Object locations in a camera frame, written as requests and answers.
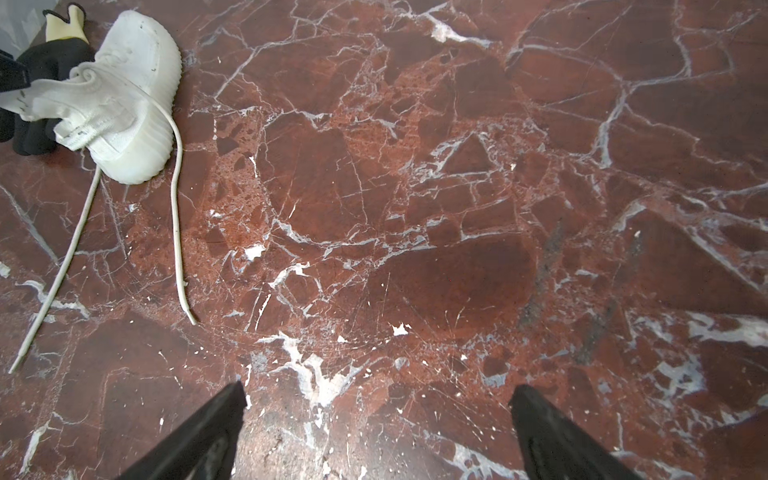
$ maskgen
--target white shoelace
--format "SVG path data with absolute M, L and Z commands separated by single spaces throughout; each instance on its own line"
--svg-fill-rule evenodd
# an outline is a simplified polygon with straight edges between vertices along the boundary
M 184 289 L 184 263 L 181 258 L 181 228 L 179 226 L 178 184 L 179 174 L 181 173 L 181 158 L 184 153 L 184 146 L 181 143 L 181 133 L 179 132 L 179 127 L 176 125 L 174 118 L 165 111 L 163 106 L 160 105 L 157 100 L 152 98 L 147 92 L 142 90 L 141 87 L 136 85 L 134 82 L 115 74 L 108 68 L 102 68 L 100 65 L 91 65 L 89 68 L 94 71 L 109 74 L 111 77 L 121 81 L 123 84 L 134 88 L 135 91 L 139 92 L 156 109 L 158 109 L 160 113 L 162 113 L 162 115 L 165 117 L 165 120 L 174 131 L 174 137 L 176 139 L 176 164 L 174 165 L 174 175 L 170 181 L 170 211 L 174 224 L 174 263 L 176 270 L 176 290 L 179 295 L 179 304 L 181 305 L 181 309 L 184 311 L 184 313 L 187 314 L 187 318 L 192 322 L 192 325 L 197 325 L 194 315 L 190 310 L 189 302 L 187 302 L 187 294 Z M 74 252 L 78 247 L 80 236 L 83 233 L 83 227 L 85 226 L 85 222 L 88 220 L 88 214 L 91 212 L 91 204 L 93 203 L 93 199 L 96 194 L 96 188 L 100 179 L 101 168 L 97 165 L 93 180 L 91 181 L 91 188 L 88 191 L 88 196 L 85 198 L 85 204 L 83 205 L 83 210 L 80 213 L 80 220 L 78 221 L 78 225 L 72 234 L 72 240 L 69 243 L 67 254 L 64 257 L 64 261 L 61 262 L 61 266 L 59 267 L 58 273 L 56 274 L 56 279 L 51 285 L 51 289 L 48 291 L 48 296 L 45 298 L 45 301 L 40 307 L 40 311 L 35 317 L 35 321 L 30 325 L 29 330 L 27 331 L 27 336 L 24 338 L 22 346 L 19 347 L 18 353 L 16 354 L 16 359 L 14 360 L 11 368 L 8 370 L 8 373 L 13 373 L 18 368 L 18 366 L 21 365 L 24 357 L 29 351 L 29 347 L 32 345 L 32 340 L 35 339 L 35 334 L 38 332 L 40 325 L 43 323 L 45 316 L 48 314 L 48 310 L 51 308 L 51 304 L 56 297 L 56 293 L 58 292 L 61 283 L 64 281 L 64 277 L 67 275 L 69 264 L 72 261 L 72 257 L 74 257 Z

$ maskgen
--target red marble surface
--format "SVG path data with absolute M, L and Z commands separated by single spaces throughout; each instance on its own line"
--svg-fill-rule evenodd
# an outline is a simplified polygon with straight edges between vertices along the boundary
M 111 478 L 238 376 L 234 478 L 524 478 L 522 382 L 648 478 L 768 475 L 765 2 L 82 3 L 183 51 L 200 325 L 170 168 L 103 180 L 0 476 Z M 2 146 L 4 370 L 92 171 Z

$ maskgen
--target marble surface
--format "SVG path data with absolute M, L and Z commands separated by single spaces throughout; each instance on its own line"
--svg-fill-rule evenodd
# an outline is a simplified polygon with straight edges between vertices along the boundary
M 522 382 L 648 478 L 768 475 L 760 0 L 82 2 L 176 38 L 170 168 L 103 180 L 0 375 L 0 476 L 112 478 L 226 383 L 234 478 L 524 478 Z M 87 154 L 0 155 L 0 360 Z

